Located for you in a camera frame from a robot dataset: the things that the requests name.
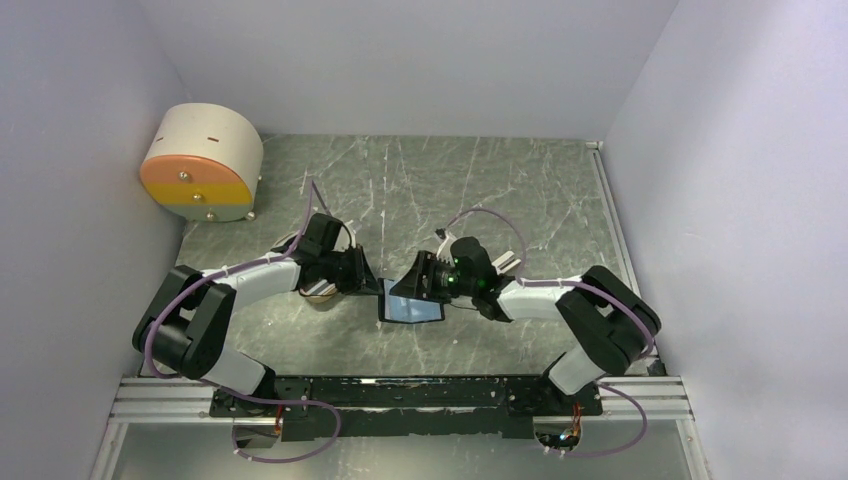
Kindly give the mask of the black leather card holder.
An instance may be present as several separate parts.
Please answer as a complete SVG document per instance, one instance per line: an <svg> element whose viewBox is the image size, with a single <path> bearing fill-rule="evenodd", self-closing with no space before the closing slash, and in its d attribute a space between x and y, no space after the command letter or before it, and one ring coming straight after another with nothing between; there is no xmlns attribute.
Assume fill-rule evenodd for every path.
<svg viewBox="0 0 848 480"><path fill-rule="evenodd" d="M378 319L380 322L416 325L445 320L442 304L392 295L390 290L397 283L396 280L380 278L379 283L381 293L378 296Z"/></svg>

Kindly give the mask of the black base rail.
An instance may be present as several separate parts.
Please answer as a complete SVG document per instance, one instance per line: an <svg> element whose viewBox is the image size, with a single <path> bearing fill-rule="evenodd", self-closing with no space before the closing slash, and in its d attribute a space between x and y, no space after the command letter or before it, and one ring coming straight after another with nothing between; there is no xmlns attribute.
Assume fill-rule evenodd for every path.
<svg viewBox="0 0 848 480"><path fill-rule="evenodd" d="M565 395L540 375L280 376L278 404L215 391L209 414L281 441L342 437L498 434L531 439L542 418L598 416L597 387Z"/></svg>

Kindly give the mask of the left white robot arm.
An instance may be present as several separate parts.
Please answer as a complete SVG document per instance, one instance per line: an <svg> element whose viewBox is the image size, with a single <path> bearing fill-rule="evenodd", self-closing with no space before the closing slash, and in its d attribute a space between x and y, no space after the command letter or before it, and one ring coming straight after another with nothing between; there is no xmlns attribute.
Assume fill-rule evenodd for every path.
<svg viewBox="0 0 848 480"><path fill-rule="evenodd" d="M272 296L378 295L381 288L350 227L316 213L304 228L259 258L217 270L174 267L136 327L131 344L151 373L204 381L236 393L261 416L277 400L274 370L227 346L233 313Z"/></svg>

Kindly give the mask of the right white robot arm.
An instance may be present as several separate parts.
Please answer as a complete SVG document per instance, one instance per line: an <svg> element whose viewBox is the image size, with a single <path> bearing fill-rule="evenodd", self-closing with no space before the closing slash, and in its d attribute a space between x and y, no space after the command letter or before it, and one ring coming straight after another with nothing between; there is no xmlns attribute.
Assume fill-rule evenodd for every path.
<svg viewBox="0 0 848 480"><path fill-rule="evenodd" d="M578 392L604 376L624 374L651 354L662 328L656 312L618 276L593 266L567 279L527 280L498 270L474 237L446 240L436 252L421 250L410 270L386 289L389 298L446 305L466 297L483 317L564 322L576 347L545 370L542 406L562 414Z"/></svg>

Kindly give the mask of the round pastel drawer box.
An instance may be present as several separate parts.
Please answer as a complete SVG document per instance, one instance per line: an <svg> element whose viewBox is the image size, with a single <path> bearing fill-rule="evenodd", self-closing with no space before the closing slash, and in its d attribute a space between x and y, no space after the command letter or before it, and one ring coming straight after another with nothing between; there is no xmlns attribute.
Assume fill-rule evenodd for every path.
<svg viewBox="0 0 848 480"><path fill-rule="evenodd" d="M253 220L263 158L259 133L243 115L183 103L163 116L139 176L158 204L189 221Z"/></svg>

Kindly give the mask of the beige wooden card tray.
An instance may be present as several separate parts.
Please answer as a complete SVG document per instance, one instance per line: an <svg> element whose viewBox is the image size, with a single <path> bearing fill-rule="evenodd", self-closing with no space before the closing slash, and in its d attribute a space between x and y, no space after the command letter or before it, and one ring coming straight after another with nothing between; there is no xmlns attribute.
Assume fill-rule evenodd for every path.
<svg viewBox="0 0 848 480"><path fill-rule="evenodd" d="M280 249L281 251L285 251L293 243L295 237L295 232L283 235L274 242L271 249ZM308 285L306 288L299 288L297 293L305 301L313 305L317 305L328 302L330 299L335 297L339 291L334 284L329 283L327 280L320 280Z"/></svg>

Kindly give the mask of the small white wooden block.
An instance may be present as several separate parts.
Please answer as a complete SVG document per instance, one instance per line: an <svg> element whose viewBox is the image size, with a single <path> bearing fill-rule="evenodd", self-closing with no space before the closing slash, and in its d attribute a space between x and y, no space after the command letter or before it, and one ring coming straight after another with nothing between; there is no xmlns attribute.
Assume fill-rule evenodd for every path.
<svg viewBox="0 0 848 480"><path fill-rule="evenodd" d="M522 260L513 251L507 251L492 261L492 265L498 274L507 274L519 267Z"/></svg>

